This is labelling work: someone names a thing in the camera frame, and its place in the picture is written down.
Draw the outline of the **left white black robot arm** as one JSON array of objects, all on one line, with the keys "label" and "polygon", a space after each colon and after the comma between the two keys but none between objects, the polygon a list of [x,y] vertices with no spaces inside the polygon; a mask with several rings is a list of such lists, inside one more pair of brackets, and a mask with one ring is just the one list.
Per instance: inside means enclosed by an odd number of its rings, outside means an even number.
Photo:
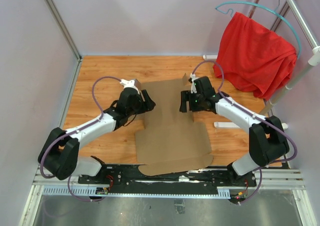
[{"label": "left white black robot arm", "polygon": [[87,175],[96,184],[103,183],[107,179],[103,162],[94,156],[80,157],[80,149],[105,134],[129,125],[130,117],[150,112],[155,106],[146,90],[127,87],[96,118],[67,130],[54,128],[38,156],[41,175],[61,181],[72,175]]}]

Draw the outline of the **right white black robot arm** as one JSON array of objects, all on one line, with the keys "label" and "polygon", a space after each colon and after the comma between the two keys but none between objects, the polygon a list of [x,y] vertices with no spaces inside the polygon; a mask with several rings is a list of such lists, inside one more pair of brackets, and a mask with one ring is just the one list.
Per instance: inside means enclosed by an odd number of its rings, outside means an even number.
[{"label": "right white black robot arm", "polygon": [[289,152],[288,139],[279,118],[255,114],[228,94],[215,91],[207,76],[191,74],[188,81],[191,83],[190,90],[180,93],[180,112],[212,112],[229,119],[248,134],[248,153],[227,166],[226,179],[230,185],[240,185],[245,175]]}]

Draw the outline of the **brown cardboard box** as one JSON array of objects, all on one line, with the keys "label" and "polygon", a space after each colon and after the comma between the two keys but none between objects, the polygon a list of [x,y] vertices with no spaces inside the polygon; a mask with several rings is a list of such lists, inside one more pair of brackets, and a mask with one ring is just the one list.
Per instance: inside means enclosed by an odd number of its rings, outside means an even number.
[{"label": "brown cardboard box", "polygon": [[156,106],[144,114],[144,129],[135,133],[139,171],[158,176],[210,166],[214,157],[206,125],[192,112],[180,112],[181,91],[191,88],[188,77],[145,82],[142,88]]}]

